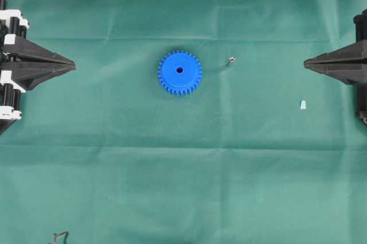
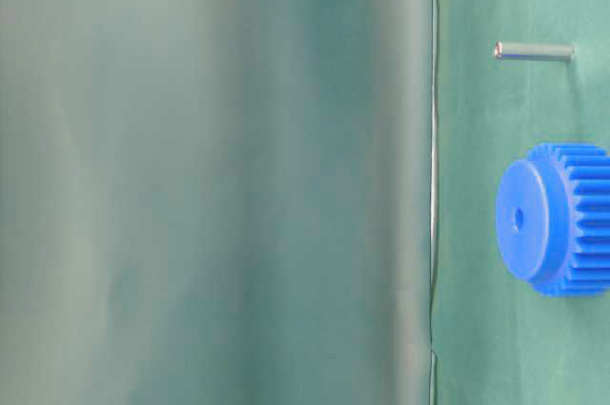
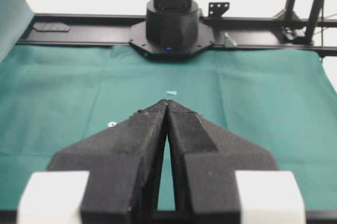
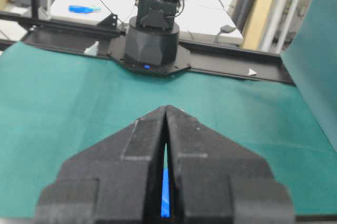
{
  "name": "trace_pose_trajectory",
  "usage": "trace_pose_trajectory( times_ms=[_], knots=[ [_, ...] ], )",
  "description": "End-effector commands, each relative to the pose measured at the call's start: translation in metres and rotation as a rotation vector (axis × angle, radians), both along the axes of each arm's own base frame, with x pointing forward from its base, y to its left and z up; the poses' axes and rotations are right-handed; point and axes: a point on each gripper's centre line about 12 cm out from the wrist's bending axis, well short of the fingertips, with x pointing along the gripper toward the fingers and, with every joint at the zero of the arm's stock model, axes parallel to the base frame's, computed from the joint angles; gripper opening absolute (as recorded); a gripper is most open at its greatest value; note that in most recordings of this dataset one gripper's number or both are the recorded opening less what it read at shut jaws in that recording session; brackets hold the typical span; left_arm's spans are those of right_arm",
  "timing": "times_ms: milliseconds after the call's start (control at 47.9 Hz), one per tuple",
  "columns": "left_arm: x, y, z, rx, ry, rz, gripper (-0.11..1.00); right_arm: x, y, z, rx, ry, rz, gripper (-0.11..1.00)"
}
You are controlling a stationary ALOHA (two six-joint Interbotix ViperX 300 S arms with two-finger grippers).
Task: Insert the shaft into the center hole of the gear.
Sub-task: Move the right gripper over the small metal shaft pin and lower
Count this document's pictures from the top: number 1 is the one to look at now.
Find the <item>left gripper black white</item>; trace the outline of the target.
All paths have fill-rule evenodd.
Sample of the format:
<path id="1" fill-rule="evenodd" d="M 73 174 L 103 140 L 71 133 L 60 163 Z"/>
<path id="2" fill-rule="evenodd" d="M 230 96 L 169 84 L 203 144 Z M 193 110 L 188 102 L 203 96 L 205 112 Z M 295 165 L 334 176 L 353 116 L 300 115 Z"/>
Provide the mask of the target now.
<path id="1" fill-rule="evenodd" d="M 74 61 L 25 39 L 28 28 L 20 10 L 1 11 L 1 133 L 22 118 L 22 93 L 76 69 Z M 12 55 L 47 63 L 14 62 Z"/>

